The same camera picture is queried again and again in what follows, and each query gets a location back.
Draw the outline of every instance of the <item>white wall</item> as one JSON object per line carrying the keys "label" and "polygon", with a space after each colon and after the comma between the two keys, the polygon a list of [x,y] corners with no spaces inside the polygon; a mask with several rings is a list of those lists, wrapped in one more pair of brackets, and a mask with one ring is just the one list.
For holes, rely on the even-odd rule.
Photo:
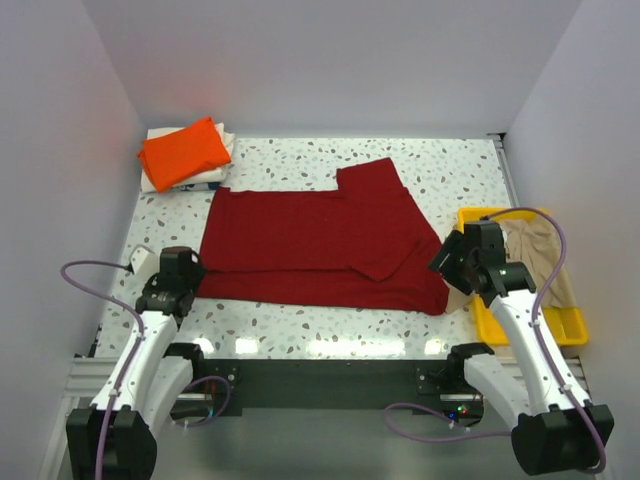
{"label": "white wall", "polygon": [[58,270],[118,257],[142,132],[79,0],[3,2],[0,112],[0,476],[33,480],[97,327],[98,304]]}
{"label": "white wall", "polygon": [[580,0],[84,0],[145,123],[507,130]]}
{"label": "white wall", "polygon": [[582,360],[616,418],[617,478],[640,467],[640,3],[584,0],[506,138],[523,204],[548,206],[591,334]]}

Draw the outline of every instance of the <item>orange cloth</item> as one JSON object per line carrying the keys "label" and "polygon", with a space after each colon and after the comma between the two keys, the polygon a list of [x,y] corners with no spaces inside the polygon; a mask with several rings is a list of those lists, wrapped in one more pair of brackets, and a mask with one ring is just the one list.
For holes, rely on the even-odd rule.
{"label": "orange cloth", "polygon": [[158,192],[231,162],[211,117],[201,118],[175,133],[145,140],[138,158]]}

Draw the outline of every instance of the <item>speckled white tabletop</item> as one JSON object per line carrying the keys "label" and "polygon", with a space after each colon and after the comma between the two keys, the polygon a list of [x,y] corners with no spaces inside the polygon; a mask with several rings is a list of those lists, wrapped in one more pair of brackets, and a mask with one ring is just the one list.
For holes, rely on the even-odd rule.
{"label": "speckled white tabletop", "polygon": [[[333,190],[336,168],[391,157],[404,185],[444,238],[463,206],[509,205],[490,140],[239,138],[225,186],[232,190]],[[140,194],[122,263],[144,244],[200,248],[213,192]],[[135,304],[141,279],[118,273],[112,294]],[[106,306],[96,356],[118,356],[132,325]],[[441,358],[476,340],[471,313],[327,308],[198,298],[176,341],[219,358]]]}

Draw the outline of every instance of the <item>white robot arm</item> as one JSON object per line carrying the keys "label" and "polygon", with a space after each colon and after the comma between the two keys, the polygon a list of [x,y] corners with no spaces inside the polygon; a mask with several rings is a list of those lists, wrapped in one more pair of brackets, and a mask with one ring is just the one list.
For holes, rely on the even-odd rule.
{"label": "white robot arm", "polygon": [[173,340],[205,269],[187,247],[165,248],[151,267],[154,262],[141,262],[141,257],[142,253],[132,256],[132,270],[155,272],[136,302],[141,322],[134,325],[113,372],[90,406],[73,410],[67,419],[76,480],[93,480],[95,471],[104,479],[149,479],[160,428],[178,395],[200,377],[200,348]]}
{"label": "white robot arm", "polygon": [[506,262],[499,224],[482,220],[466,223],[464,233],[454,230],[429,267],[464,293],[477,293],[509,338],[526,390],[485,344],[453,347],[447,366],[504,419],[523,470],[537,475],[597,464],[613,429],[611,412],[593,405],[572,376],[542,310],[532,314],[535,284],[524,264]]}

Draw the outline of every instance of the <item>red cloth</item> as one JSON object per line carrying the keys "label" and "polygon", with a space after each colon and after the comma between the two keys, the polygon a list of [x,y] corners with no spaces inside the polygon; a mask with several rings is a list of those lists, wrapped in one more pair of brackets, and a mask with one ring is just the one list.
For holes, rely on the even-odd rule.
{"label": "red cloth", "polygon": [[199,297],[440,315],[440,240],[389,158],[338,169],[338,190],[216,191]]}

